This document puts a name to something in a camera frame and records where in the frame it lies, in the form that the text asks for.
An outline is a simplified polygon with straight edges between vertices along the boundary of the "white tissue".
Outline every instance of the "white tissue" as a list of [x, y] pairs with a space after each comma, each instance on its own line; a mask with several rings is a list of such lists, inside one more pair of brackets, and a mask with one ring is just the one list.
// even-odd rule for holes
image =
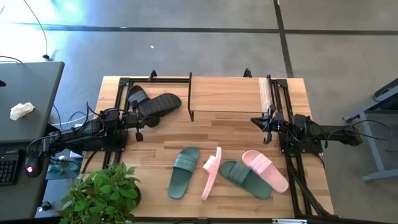
[[10, 119], [16, 121], [21, 116], [32, 112], [34, 109], [35, 107], [32, 105], [32, 103], [25, 103], [24, 105], [22, 103], [19, 103], [17, 106], [11, 108]]

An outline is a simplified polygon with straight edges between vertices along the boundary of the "pink slide sandal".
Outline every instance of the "pink slide sandal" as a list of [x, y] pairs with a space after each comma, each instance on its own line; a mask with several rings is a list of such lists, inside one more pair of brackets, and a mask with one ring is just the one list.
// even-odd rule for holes
[[205, 171], [209, 173], [209, 178], [207, 179], [205, 190], [201, 195], [202, 200], [206, 200], [207, 196], [210, 194], [210, 190], [216, 180], [218, 168], [220, 167], [221, 162], [221, 147], [217, 147], [216, 156], [211, 155], [207, 160], [206, 164], [203, 166]]
[[276, 192], [283, 193], [289, 188], [286, 178], [265, 155], [255, 150], [249, 150], [242, 156], [242, 161], [257, 175], [265, 180]]

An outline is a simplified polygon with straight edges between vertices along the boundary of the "slide sandal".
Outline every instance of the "slide sandal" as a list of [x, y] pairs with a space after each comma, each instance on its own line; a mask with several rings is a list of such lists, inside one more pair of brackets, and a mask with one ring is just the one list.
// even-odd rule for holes
[[164, 93], [138, 105], [139, 112], [144, 116], [164, 116], [181, 106], [178, 96]]
[[207, 196], [210, 194], [210, 190], [216, 180], [217, 171], [221, 162], [221, 147], [217, 147], [216, 156], [211, 155], [207, 160], [206, 164], [203, 166], [205, 171], [209, 173], [209, 178], [207, 179], [205, 190], [201, 195], [202, 200], [206, 200]]
[[226, 161], [221, 165], [220, 173], [225, 179], [239, 185], [259, 199], [267, 199], [271, 196], [271, 186], [241, 162]]
[[249, 150], [243, 154], [242, 161], [276, 192], [283, 193], [289, 188], [286, 178], [276, 169], [272, 161], [260, 152]]
[[170, 179], [170, 198], [181, 199], [184, 196], [193, 171], [197, 166], [198, 158], [199, 150], [197, 147], [186, 147], [178, 154]]
[[143, 103], [149, 100], [149, 97], [145, 93], [145, 91], [141, 88], [141, 86], [133, 86], [129, 89], [129, 103], [132, 105], [132, 102], [136, 100], [137, 104]]

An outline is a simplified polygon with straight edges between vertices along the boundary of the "computer mouse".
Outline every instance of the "computer mouse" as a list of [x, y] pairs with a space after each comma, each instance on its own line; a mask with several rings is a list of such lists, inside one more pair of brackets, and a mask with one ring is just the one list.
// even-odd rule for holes
[[28, 177], [37, 177], [43, 169], [43, 159], [27, 156], [25, 160], [25, 171]]

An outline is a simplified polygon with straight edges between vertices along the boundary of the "gray floor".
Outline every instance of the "gray floor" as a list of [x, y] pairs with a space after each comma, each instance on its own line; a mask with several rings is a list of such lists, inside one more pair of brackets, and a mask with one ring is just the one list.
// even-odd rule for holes
[[[34, 22], [23, 3], [10, 2], [0, 21]], [[286, 29], [397, 29], [395, 0], [280, 0], [280, 6]], [[32, 1], [32, 8], [48, 24], [277, 28], [271, 0], [40, 0]], [[45, 45], [39, 30], [0, 24], [6, 29], [1, 55], [41, 61]], [[104, 75], [148, 75], [155, 69], [159, 75], [241, 76], [249, 67], [255, 77], [286, 77], [278, 34], [48, 31], [47, 37], [49, 54], [66, 64], [55, 100], [63, 121], [84, 110], [85, 100], [96, 104]], [[294, 76], [305, 79], [313, 118], [321, 124], [343, 124], [343, 115], [398, 77], [398, 35], [288, 35], [287, 44]], [[398, 179], [362, 181], [362, 175], [376, 171], [366, 143], [331, 143], [324, 160], [337, 215], [398, 222]], [[62, 194], [57, 189], [67, 183], [52, 181], [45, 199], [56, 202]]]

